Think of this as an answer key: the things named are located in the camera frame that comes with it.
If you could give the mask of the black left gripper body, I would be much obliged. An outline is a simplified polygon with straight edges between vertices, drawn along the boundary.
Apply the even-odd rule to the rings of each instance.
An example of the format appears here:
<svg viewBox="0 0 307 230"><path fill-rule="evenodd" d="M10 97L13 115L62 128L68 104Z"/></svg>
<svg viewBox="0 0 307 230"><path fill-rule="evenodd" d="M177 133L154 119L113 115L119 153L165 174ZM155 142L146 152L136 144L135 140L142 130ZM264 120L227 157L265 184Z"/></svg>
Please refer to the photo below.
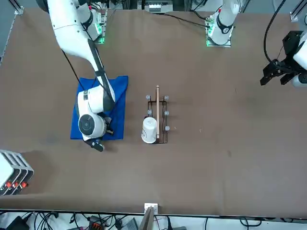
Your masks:
<svg viewBox="0 0 307 230"><path fill-rule="evenodd" d="M304 35L303 31L290 31L283 39L285 59L278 62L282 72L302 72L303 67L294 60L294 55L299 51L300 39Z"/></svg>

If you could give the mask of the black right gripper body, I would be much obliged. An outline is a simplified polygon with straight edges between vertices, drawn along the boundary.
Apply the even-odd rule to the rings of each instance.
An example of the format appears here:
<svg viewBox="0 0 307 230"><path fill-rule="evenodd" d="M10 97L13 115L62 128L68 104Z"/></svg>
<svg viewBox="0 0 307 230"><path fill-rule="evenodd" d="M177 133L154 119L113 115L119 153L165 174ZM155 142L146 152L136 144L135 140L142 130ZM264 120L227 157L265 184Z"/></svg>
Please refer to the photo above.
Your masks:
<svg viewBox="0 0 307 230"><path fill-rule="evenodd" d="M91 148L103 152L105 150L105 146L102 144L101 140L98 138L92 138L88 140L84 140L84 143L86 143Z"/></svg>

